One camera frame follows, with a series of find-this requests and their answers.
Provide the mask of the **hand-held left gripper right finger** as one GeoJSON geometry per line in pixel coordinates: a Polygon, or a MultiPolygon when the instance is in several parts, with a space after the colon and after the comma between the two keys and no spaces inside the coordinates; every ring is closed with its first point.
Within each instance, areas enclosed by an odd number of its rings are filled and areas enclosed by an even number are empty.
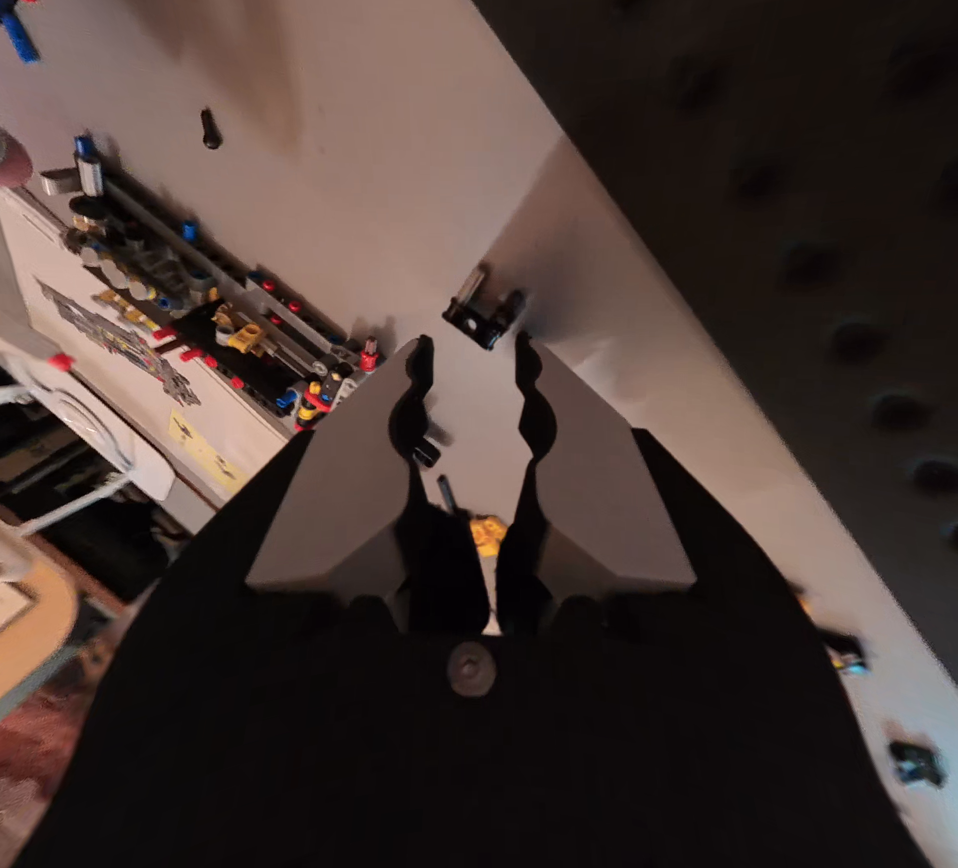
{"type": "Polygon", "coordinates": [[[696,576],[629,422],[544,343],[515,341],[531,458],[496,566],[503,633],[536,633],[571,598],[686,590],[696,576]]]}

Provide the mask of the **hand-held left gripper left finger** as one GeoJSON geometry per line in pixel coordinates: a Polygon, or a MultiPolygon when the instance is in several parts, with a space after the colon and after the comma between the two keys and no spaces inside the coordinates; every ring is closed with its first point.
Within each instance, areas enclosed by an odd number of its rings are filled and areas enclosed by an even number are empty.
{"type": "Polygon", "coordinates": [[[308,434],[246,585],[381,599],[400,629],[482,633],[485,580],[468,522],[432,503],[416,451],[434,343],[405,343],[308,434]]]}

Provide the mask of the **grey lego car chassis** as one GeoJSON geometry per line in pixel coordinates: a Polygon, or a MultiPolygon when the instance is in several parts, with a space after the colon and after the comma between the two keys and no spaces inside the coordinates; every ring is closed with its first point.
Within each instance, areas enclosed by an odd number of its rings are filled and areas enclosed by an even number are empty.
{"type": "Polygon", "coordinates": [[[376,335],[350,337],[270,273],[235,261],[195,219],[105,164],[92,136],[75,137],[73,163],[40,180],[67,198],[62,243],[116,316],[83,330],[183,407],[198,405],[198,391],[181,370],[202,365],[277,429],[311,431],[384,364],[376,335]]]}

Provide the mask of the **black lego connector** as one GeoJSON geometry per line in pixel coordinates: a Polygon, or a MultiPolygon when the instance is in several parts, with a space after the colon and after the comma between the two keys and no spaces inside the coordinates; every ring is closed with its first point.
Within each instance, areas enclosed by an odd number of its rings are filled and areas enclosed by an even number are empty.
{"type": "Polygon", "coordinates": [[[483,293],[489,276],[487,263],[477,263],[441,314],[444,322],[486,352],[509,332],[527,304],[526,292],[514,288],[487,308],[483,293]]]}

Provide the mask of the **pile of small lego pieces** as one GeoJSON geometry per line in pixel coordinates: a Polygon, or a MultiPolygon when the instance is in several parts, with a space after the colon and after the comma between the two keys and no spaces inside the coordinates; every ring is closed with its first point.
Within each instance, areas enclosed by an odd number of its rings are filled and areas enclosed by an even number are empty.
{"type": "Polygon", "coordinates": [[[20,4],[31,4],[37,0],[1,0],[1,25],[18,59],[25,64],[37,64],[41,56],[18,13],[20,4]]]}

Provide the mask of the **pile of yellow lego pieces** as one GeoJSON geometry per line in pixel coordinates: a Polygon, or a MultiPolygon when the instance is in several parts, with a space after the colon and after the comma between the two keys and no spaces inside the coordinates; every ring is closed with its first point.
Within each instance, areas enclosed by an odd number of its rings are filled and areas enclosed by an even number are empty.
{"type": "Polygon", "coordinates": [[[498,516],[479,515],[470,520],[470,528],[476,550],[480,558],[498,557],[509,526],[498,516]]]}

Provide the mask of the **lego instruction booklet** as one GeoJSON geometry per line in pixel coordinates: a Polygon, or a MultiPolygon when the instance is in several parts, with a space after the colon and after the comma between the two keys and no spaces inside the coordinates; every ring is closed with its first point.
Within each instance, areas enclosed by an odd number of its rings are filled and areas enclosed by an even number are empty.
{"type": "Polygon", "coordinates": [[[161,449],[178,474],[221,506],[286,443],[229,380],[135,310],[132,297],[86,266],[73,230],[31,193],[2,191],[2,233],[26,315],[83,381],[161,449]]]}

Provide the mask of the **small black lego piece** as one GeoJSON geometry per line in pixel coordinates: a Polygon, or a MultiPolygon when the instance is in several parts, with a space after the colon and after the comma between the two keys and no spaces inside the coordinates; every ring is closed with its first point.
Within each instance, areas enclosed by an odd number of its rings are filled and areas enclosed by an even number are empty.
{"type": "Polygon", "coordinates": [[[940,790],[948,775],[939,753],[925,744],[892,741],[887,751],[897,781],[904,786],[926,785],[940,790]]]}

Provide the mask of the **white document stand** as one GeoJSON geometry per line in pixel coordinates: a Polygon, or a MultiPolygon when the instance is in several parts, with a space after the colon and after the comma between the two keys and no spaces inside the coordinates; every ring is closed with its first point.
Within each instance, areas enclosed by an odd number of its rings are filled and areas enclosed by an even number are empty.
{"type": "Polygon", "coordinates": [[[15,380],[13,386],[2,388],[3,405],[20,398],[40,403],[113,467],[108,481],[64,507],[18,525],[2,522],[4,550],[25,546],[31,535],[128,485],[154,502],[169,497],[176,473],[166,457],[71,373],[57,369],[50,360],[23,353],[6,339],[2,339],[2,367],[15,380]]]}

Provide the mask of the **wooden clipboard board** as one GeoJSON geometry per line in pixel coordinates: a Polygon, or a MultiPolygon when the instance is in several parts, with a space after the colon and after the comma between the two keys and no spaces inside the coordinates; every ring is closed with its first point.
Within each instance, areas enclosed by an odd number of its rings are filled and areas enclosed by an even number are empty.
{"type": "Polygon", "coordinates": [[[75,581],[13,529],[2,527],[1,717],[54,669],[78,619],[75,581]]]}

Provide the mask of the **black dotted pad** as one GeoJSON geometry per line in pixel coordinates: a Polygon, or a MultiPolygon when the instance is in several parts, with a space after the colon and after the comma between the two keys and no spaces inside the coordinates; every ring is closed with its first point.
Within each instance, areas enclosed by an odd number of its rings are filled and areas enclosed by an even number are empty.
{"type": "Polygon", "coordinates": [[[956,677],[957,0],[472,0],[956,677]]]}

